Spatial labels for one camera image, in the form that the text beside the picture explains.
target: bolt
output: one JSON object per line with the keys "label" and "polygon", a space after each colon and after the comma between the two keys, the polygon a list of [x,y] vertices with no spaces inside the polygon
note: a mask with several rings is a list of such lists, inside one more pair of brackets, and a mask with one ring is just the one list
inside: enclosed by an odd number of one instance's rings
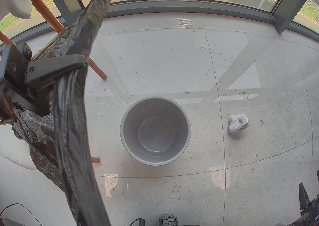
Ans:
{"label": "bolt", "polygon": [[16,63],[14,61],[11,61],[10,66],[11,66],[13,71],[16,71],[17,65],[16,65]]}

